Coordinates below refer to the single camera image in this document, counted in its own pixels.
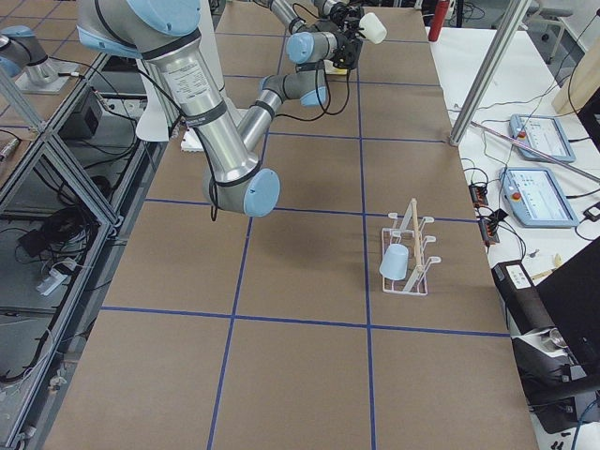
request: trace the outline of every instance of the red cylinder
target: red cylinder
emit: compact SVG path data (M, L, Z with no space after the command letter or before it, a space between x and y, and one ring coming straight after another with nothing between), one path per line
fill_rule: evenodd
M446 20L446 13L450 8L450 0L440 0L435 7L435 14L429 28L429 42L435 42L442 31L443 21Z

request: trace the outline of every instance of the black monitor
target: black monitor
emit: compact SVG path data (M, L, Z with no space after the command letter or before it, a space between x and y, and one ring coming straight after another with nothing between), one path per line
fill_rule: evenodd
M537 291L585 372L600 373L600 238L542 281Z

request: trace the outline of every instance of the blue joint cap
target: blue joint cap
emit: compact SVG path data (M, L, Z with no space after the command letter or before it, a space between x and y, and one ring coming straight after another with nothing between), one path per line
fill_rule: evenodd
M88 49L95 50L96 52L113 54L114 56L123 56L126 58L142 59L142 55L137 49L126 47L125 45L108 40L105 37L97 36L89 31L84 30L79 25L77 26L79 32L79 41Z
M271 169L260 169L247 185L244 213L251 218L266 216L278 202L281 184Z
M302 33L296 33L295 35L290 36L285 51L288 54L290 61L295 64L304 64L310 59L310 56L312 56L314 48L314 37L310 33L303 31Z
M25 25L8 26L4 30L0 30L7 38L33 38L34 32Z
M188 35L200 22L198 0L127 0L127 4L147 25L168 36Z
M307 92L300 97L300 103L302 103L302 106L319 106L319 100L321 101L322 105L324 105L325 101L327 101L327 88L325 86L321 86L319 89Z
M0 56L0 68L3 68L9 77L16 77L21 73L21 68L9 59Z

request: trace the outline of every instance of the white table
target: white table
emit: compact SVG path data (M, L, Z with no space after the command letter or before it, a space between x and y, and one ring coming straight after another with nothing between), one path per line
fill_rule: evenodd
M431 43L431 50L448 110L458 110L462 106L494 33L492 30L444 28L440 39L435 43ZM499 102L527 101L544 94L551 86L556 86L556 83L546 63L533 46L527 33L519 31L494 75L480 106L485 107ZM508 121L511 114L532 113L538 107L538 104L536 114L556 115L551 102L558 92L559 88L554 87L547 95L526 104L497 105L490 109L479 110L473 120L479 123L486 120ZM449 111L449 115L451 119L455 119L458 113ZM588 136L585 128L574 114L561 117L560 120L569 139ZM509 133L508 122L486 122L484 125L505 135ZM472 161L476 167L487 173L490 180L497 180L500 169L504 167L500 161L506 161L510 155L509 167L549 167L556 175L566 195L585 193L600 188L594 182L562 167L527 161L517 152L513 152L511 155L511 145L508 142L501 141L493 136L487 136L486 140L487 154L499 161L484 154L485 142L482 131L470 127L459 146L461 156L467 158L463 159L465 169L473 166ZM600 154L593 143L588 140L572 143L572 146L577 158L573 165L600 176ZM484 176L477 171L467 171L466 177L468 182L471 181L472 177L474 181L484 181ZM489 184L487 197L492 209L495 210L500 206L510 213L510 208L505 199L501 199L499 196L498 181ZM583 210L599 201L600 192L582 199L572 200L570 203L579 219L582 219ZM517 221L511 217L506 221L513 225L517 233L524 239L528 253L539 250L534 258L528 256L523 261L526 267L530 268L531 275L552 268L553 256L556 253L559 253L562 261L565 262L588 244L588 242L577 237L572 229L526 229L519 226ZM600 224L590 221L584 222L578 227L578 230L582 235L591 239L600 236ZM489 249L490 267L501 261L520 258L516 237L505 230L499 230L499 236L501 243L491 246ZM546 450L556 441L564 441L563 449L570 449L571 437L563 438L560 433L548 435L535 416L532 416L532 420L540 449ZM600 424L583 426L577 439L577 450L592 450L597 449L599 446Z

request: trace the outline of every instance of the red bottle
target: red bottle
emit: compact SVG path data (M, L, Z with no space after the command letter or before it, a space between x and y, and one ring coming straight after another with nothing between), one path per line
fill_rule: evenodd
M440 0L435 7L435 14L429 28L429 42L435 42L442 31L443 21L446 20L446 13L450 7L450 0Z

